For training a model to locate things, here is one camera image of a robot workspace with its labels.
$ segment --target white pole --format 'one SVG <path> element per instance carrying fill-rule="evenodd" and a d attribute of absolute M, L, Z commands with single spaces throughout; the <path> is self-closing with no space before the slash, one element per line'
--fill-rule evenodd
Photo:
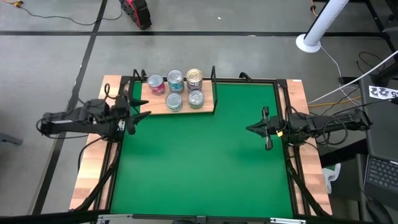
<path fill-rule="evenodd" d="M 300 50 L 307 53 L 315 53 L 321 47 L 320 39 L 326 30 L 335 21 L 338 14 L 347 5 L 349 0 L 329 0 L 326 6 L 319 13 L 306 34 L 297 37 L 296 44 Z"/>

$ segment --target soup can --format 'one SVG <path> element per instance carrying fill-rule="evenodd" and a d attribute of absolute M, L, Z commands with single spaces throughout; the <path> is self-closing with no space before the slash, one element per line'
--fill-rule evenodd
<path fill-rule="evenodd" d="M 187 72 L 187 87 L 189 91 L 201 90 L 203 74 L 201 70 L 193 68 Z"/>
<path fill-rule="evenodd" d="M 189 106 L 192 109 L 199 109 L 205 103 L 205 96 L 201 91 L 195 90 L 189 94 L 188 100 L 189 100 Z"/>
<path fill-rule="evenodd" d="M 147 82 L 153 94 L 159 96 L 165 92 L 165 85 L 161 75 L 153 74 L 148 78 Z"/>
<path fill-rule="evenodd" d="M 170 93 L 166 97 L 166 105 L 170 111 L 179 111 L 182 108 L 181 95 L 178 93 Z"/>
<path fill-rule="evenodd" d="M 171 92 L 182 93 L 184 91 L 184 77 L 178 70 L 172 70 L 167 74 L 167 81 Z"/>

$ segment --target wooden platform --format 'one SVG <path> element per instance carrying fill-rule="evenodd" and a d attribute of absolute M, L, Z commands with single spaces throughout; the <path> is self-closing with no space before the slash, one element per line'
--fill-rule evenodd
<path fill-rule="evenodd" d="M 151 114 L 179 114 L 179 113 L 211 113 L 213 112 L 213 85 L 211 80 L 204 80 L 203 86 L 201 88 L 202 93 L 205 96 L 205 103 L 200 109 L 192 109 L 189 107 L 188 95 L 189 91 L 187 88 L 187 83 L 185 82 L 184 92 L 181 94 L 182 97 L 182 109 L 178 112 L 172 112 L 168 109 L 166 105 L 166 97 L 170 93 L 169 84 L 164 83 L 166 92 L 160 96 L 152 94 L 149 85 L 144 83 L 141 90 L 141 99 L 148 100 L 149 103 L 141 106 L 141 112 L 151 111 Z"/>

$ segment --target white sticker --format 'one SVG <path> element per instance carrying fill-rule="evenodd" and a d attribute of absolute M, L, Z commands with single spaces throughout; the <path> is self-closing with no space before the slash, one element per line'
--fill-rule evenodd
<path fill-rule="evenodd" d="M 398 96 L 398 90 L 369 85 L 369 96 L 381 100 L 391 99 Z"/>

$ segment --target concrete floor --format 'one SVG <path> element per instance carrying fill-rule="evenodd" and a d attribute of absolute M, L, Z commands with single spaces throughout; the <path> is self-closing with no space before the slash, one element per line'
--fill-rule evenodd
<path fill-rule="evenodd" d="M 152 31 L 256 31 L 306 32 L 315 19 L 308 0 L 147 0 L 152 14 Z M 383 1 L 372 1 L 380 20 L 390 14 Z M 95 21 L 101 0 L 26 1 L 34 14 L 59 15 L 90 23 Z M 317 3 L 320 11 L 324 4 Z M 120 13 L 117 0 L 109 0 L 104 17 Z M 22 9 L 0 2 L 0 31 L 92 31 L 68 20 L 41 19 Z M 124 13 L 117 21 L 102 21 L 99 31 L 138 31 Z M 348 4 L 330 32 L 377 32 L 366 7 Z M 25 215 L 53 144 L 35 129 L 35 122 L 47 111 L 63 111 L 90 36 L 0 35 L 0 122 L 2 131 L 23 138 L 21 146 L 0 144 L 0 216 Z M 379 38 L 324 37 L 322 45 L 339 63 L 343 75 L 358 76 L 360 51 L 387 57 L 391 52 Z M 103 75 L 129 75 L 133 68 L 148 74 L 171 69 L 202 69 L 210 76 L 216 65 L 218 77 L 237 77 L 246 72 L 253 78 L 303 80 L 307 100 L 338 87 L 335 64 L 322 51 L 301 52 L 295 37 L 243 36 L 98 36 L 87 65 L 80 98 L 96 98 Z M 338 101 L 336 93 L 322 102 Z M 338 105 L 341 110 L 350 104 Z M 325 108 L 312 110 L 319 113 Z M 341 133 L 333 136 L 337 139 Z M 347 145 L 364 137 L 350 132 Z M 43 212 L 67 211 L 77 173 L 77 157 L 86 139 L 65 141 Z"/>

